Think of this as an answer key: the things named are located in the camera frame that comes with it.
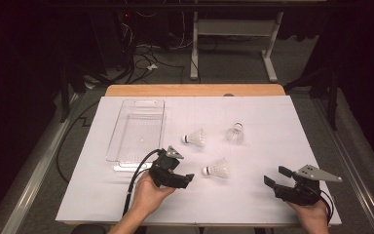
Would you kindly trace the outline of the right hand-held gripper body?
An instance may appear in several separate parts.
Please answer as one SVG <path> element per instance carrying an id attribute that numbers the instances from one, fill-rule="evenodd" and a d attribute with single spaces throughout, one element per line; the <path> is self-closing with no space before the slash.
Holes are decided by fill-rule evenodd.
<path id="1" fill-rule="evenodd" d="M 319 184 L 321 180 L 330 182 L 342 181 L 340 176 L 333 175 L 312 165 L 305 165 L 293 172 L 294 186 L 289 187 L 278 184 L 280 192 L 278 195 L 275 194 L 275 196 L 299 206 L 314 205 L 321 198 Z"/>

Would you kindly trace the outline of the dark curtain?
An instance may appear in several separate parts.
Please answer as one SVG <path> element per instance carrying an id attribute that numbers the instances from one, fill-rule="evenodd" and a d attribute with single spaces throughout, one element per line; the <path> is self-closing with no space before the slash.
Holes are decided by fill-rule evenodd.
<path id="1" fill-rule="evenodd" d="M 0 0 L 0 202 L 55 112 L 49 19 L 39 0 Z"/>
<path id="2" fill-rule="evenodd" d="M 335 65 L 338 84 L 374 151 L 374 0 L 330 0 L 317 57 Z"/>

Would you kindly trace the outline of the white metal desk frame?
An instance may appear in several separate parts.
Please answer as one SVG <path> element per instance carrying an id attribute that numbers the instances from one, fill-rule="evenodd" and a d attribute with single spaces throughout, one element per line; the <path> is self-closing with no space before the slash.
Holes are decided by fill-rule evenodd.
<path id="1" fill-rule="evenodd" d="M 275 19 L 247 20 L 247 19 L 200 19 L 197 12 L 193 17 L 192 53 L 190 63 L 190 79 L 199 78 L 199 50 L 200 35 L 214 36 L 256 36 L 269 37 L 270 42 L 266 50 L 261 51 L 268 78 L 271 83 L 277 83 L 278 77 L 274 69 L 271 53 L 274 49 L 281 27 L 283 12 L 276 14 Z"/>

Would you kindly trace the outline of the black metal stand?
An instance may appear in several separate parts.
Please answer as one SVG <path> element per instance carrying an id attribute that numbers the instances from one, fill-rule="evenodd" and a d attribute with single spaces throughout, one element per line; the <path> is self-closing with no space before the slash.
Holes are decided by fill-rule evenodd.
<path id="1" fill-rule="evenodd" d="M 283 88 L 286 92 L 296 87 L 309 86 L 311 98 L 327 97 L 327 121 L 330 127 L 336 131 L 336 109 L 338 91 L 338 73 L 331 63 L 321 65 L 313 72 L 302 75 L 299 79 L 286 84 Z"/>
<path id="2" fill-rule="evenodd" d="M 72 88 L 76 94 L 84 94 L 86 92 L 82 67 L 76 63 L 65 62 L 60 69 L 59 82 L 61 97 L 60 122 L 64 123 L 70 112 L 69 88 Z"/>

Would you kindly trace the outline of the person's right hand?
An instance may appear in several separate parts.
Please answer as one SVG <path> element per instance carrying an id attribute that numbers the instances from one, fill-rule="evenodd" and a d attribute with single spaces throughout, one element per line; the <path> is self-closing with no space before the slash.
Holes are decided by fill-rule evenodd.
<path id="1" fill-rule="evenodd" d="M 322 201 L 312 206 L 299 206 L 290 202 L 287 205 L 296 212 L 301 226 L 308 234 L 330 234 L 327 208 Z"/>

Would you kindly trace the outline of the clear plastic container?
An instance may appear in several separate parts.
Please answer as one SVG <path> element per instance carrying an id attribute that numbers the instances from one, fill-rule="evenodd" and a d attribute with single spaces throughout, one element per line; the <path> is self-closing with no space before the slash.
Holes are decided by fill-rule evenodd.
<path id="1" fill-rule="evenodd" d="M 165 102 L 125 99 L 106 153 L 116 172 L 134 172 L 144 157 L 161 147 Z"/>

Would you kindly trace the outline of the white shuttlecock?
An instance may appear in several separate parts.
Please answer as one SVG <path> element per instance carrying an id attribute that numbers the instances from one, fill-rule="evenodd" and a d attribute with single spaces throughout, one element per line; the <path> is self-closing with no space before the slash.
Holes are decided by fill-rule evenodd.
<path id="1" fill-rule="evenodd" d="M 183 136 L 181 141 L 183 143 L 204 147 L 206 144 L 206 133 L 203 129 L 198 129 L 193 133 Z"/>
<path id="2" fill-rule="evenodd" d="M 235 144 L 240 144 L 243 142 L 243 124 L 237 122 L 232 128 L 230 128 L 226 133 L 226 138 Z"/>
<path id="3" fill-rule="evenodd" d="M 202 174 L 204 176 L 217 176 L 221 178 L 228 178 L 229 177 L 228 163 L 224 158 L 222 158 L 212 165 L 203 167 Z"/>

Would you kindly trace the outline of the person's left hand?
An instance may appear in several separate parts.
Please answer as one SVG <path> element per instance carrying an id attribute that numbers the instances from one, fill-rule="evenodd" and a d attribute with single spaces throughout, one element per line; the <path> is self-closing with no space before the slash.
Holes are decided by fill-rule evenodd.
<path id="1" fill-rule="evenodd" d="M 146 218 L 156 211 L 174 191 L 172 187 L 158 187 L 146 171 L 137 182 L 131 211 Z"/>

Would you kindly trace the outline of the aluminium floor rail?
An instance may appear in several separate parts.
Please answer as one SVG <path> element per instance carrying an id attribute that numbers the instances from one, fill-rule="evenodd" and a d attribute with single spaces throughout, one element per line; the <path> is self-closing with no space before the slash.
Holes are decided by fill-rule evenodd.
<path id="1" fill-rule="evenodd" d="M 319 99 L 314 99 L 313 104 L 320 115 L 320 119 L 326 125 L 327 131 L 330 133 L 334 144 L 336 145 L 338 157 L 343 169 L 345 170 L 346 178 L 349 180 L 355 195 L 374 230 L 374 198 L 371 195 L 368 187 L 365 185 L 364 180 L 361 177 L 359 170 L 351 157 L 351 154 L 345 147 L 339 133 L 333 130 L 328 123 L 326 110 L 323 103 Z"/>
<path id="2" fill-rule="evenodd" d="M 79 102 L 80 96 L 77 94 L 73 94 L 72 97 L 67 99 L 66 103 L 70 110 L 67 112 L 65 119 L 55 119 L 34 148 L 31 156 L 35 158 L 36 165 L 26 178 L 22 191 L 18 195 L 17 203 L 11 209 L 0 234 L 19 233 L 19 229 L 32 207 L 48 169 L 56 156 L 61 140 L 71 123 L 71 115 L 75 112 Z"/>

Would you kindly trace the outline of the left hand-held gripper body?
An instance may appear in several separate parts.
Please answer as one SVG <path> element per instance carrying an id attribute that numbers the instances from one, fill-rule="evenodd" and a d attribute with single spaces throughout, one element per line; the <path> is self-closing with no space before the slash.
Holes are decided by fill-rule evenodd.
<path id="1" fill-rule="evenodd" d="M 183 159 L 183 156 L 175 150 L 171 145 L 167 150 L 162 150 L 158 153 L 158 158 L 153 161 L 149 169 L 149 175 L 153 178 L 154 183 L 160 187 L 175 187 L 176 174 L 171 169 L 173 159 Z"/>

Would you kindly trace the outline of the dark equipment box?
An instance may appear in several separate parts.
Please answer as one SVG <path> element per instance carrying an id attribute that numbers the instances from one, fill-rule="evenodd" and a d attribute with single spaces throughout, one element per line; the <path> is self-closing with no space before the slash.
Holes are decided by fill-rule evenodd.
<path id="1" fill-rule="evenodd" d="M 130 48 L 124 42 L 119 16 L 114 12 L 90 13 L 93 31 L 105 68 L 124 68 L 130 63 Z"/>

